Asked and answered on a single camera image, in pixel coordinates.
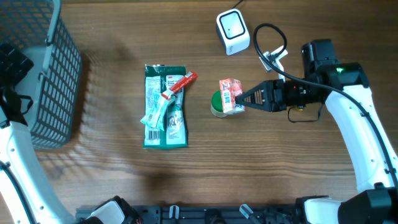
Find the red stick sachet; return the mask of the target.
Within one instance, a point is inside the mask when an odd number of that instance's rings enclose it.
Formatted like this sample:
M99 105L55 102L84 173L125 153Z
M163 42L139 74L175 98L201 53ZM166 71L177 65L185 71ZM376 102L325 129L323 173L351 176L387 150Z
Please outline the red stick sachet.
M189 83L193 82L198 78L198 75L193 72L189 71L186 75L184 75L181 79L179 79L175 84L173 84L170 88L166 89L164 92L161 93L161 96L164 97L166 100L171 99L174 94L180 91Z

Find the green white gloves packet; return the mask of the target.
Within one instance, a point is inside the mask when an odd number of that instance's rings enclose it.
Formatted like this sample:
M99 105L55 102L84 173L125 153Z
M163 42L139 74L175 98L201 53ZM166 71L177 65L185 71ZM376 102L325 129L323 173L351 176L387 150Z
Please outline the green white gloves packet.
M186 74L184 65L145 66L145 112L153 107L154 93L162 93L177 83ZM185 89L175 94L175 101L167 108L164 130L144 126L144 148L174 149L188 146L187 129L183 106Z

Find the green lid round jar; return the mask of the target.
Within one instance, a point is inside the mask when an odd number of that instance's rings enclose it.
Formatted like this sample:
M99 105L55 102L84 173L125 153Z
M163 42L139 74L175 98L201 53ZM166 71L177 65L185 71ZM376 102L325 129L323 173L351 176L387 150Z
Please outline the green lid round jar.
M221 92L216 91L211 98L211 112L218 118L224 118L228 114L223 112L223 102L221 99Z

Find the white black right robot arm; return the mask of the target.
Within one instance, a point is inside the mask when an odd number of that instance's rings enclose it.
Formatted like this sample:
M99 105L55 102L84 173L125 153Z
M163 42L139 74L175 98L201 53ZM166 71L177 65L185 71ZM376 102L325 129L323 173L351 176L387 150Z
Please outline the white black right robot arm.
M337 123L354 167L358 194L340 202L299 198L297 223L397 223L397 155L374 108L360 64L339 63L330 40L302 47L305 77L264 81L238 96L250 108L277 112L321 103Z

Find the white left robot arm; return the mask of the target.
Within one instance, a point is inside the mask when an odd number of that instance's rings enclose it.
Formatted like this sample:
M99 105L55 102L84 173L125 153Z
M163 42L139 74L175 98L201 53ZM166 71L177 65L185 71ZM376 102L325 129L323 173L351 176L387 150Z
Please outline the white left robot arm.
M70 138L81 77L71 40L27 47L1 44L1 194L15 223L127 223L137 213L120 197L74 217L54 192L35 148Z

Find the white barcode scanner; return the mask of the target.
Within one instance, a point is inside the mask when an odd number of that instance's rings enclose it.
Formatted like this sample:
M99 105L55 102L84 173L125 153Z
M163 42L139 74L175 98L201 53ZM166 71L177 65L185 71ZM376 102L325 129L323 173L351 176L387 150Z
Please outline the white barcode scanner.
M233 55L249 47L250 34L241 11L230 9L216 18L216 32L226 55Z

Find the grey plastic mesh basket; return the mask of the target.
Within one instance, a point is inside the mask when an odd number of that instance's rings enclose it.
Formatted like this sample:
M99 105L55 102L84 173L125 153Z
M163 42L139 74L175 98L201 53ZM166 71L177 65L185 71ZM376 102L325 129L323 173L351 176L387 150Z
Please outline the grey plastic mesh basket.
M58 0L1 1L1 42L34 64L15 86L33 100L24 117L34 149L60 148L71 135L82 58L60 13Z

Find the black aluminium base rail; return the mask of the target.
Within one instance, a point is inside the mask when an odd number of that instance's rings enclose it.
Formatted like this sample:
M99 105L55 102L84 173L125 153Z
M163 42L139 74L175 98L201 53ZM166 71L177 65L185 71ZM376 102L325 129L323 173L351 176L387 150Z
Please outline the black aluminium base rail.
M303 205L282 204L265 207L169 207L133 206L112 218L94 209L76 211L78 223L338 223L336 214L305 214Z

